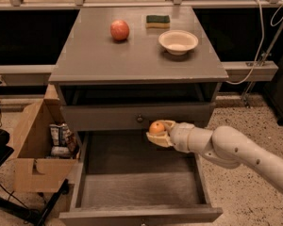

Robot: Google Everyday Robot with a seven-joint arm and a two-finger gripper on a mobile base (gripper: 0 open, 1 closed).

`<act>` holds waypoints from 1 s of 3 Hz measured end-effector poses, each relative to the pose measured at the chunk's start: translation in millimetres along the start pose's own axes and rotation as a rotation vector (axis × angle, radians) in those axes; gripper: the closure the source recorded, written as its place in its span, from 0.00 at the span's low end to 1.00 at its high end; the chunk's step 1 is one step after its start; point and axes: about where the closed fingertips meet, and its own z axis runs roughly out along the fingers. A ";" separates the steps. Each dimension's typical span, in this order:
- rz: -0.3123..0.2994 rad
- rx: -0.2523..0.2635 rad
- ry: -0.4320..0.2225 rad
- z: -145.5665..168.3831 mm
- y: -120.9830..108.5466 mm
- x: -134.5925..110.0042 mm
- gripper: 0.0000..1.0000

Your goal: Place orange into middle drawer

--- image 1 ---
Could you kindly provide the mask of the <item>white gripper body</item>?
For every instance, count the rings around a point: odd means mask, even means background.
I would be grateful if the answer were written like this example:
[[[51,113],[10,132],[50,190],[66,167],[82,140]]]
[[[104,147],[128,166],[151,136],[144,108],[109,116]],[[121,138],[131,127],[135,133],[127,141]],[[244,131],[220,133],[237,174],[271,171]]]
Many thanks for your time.
[[[173,147],[182,153],[189,153],[189,135],[194,129],[194,125],[186,122],[176,123],[171,130],[170,138]]]

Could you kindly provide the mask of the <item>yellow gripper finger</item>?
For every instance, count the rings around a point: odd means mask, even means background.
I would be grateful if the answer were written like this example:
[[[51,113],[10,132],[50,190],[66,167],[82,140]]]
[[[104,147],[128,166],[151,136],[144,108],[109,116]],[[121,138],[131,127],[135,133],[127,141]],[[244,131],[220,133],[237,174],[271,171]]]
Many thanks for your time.
[[[160,122],[162,122],[163,125],[165,126],[165,131],[170,131],[175,125],[174,121],[160,121]]]
[[[173,147],[174,144],[171,141],[170,136],[168,135],[167,132],[162,132],[158,134],[151,134],[149,132],[146,133],[146,136],[148,140],[158,146],[168,148],[168,147]]]

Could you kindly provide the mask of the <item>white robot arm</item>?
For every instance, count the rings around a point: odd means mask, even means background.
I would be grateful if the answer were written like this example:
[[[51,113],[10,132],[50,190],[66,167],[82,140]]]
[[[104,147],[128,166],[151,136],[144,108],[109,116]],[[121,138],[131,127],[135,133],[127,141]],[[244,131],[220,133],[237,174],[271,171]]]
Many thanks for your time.
[[[146,136],[158,146],[199,154],[226,169],[244,164],[283,194],[283,159],[233,127],[208,130],[186,122],[154,121]]]

